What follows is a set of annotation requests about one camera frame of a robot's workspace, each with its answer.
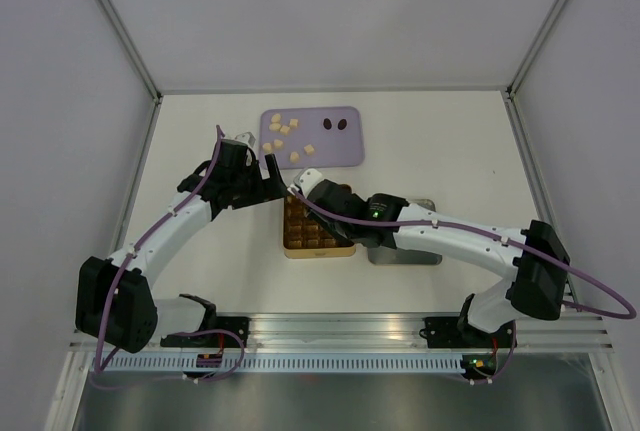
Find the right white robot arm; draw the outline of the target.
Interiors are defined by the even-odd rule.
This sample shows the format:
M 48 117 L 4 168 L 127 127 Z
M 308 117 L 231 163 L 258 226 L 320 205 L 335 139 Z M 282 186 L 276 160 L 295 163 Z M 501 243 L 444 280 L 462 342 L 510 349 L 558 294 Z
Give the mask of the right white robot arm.
M 534 220 L 524 230 L 474 225 L 397 196 L 362 199 L 310 171 L 292 188 L 310 217 L 337 238 L 370 249 L 445 256 L 498 276 L 495 285 L 464 301 L 456 332 L 469 346 L 523 317 L 555 321 L 561 316 L 569 257 L 545 222 Z

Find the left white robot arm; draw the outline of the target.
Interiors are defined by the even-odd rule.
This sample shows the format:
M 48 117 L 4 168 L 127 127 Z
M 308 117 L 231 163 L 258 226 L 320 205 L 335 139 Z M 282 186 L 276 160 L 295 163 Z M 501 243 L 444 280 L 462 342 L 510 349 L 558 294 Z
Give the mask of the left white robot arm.
M 222 211 L 280 200 L 285 194 L 275 155 L 258 159 L 245 142 L 219 140 L 212 158 L 180 182 L 167 210 L 137 241 L 81 265 L 77 330 L 129 353 L 155 338 L 209 346 L 218 335 L 215 304 L 193 294 L 156 298 L 154 284 L 187 242 Z

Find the gold chocolate box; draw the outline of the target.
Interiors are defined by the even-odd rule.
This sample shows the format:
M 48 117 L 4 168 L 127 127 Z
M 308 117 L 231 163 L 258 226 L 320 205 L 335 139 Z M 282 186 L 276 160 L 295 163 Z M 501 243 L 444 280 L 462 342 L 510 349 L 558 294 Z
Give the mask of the gold chocolate box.
M 293 195 L 285 198 L 282 246 L 287 258 L 344 258 L 355 254 L 354 244 L 334 238 L 311 219 L 307 211 L 307 207 Z

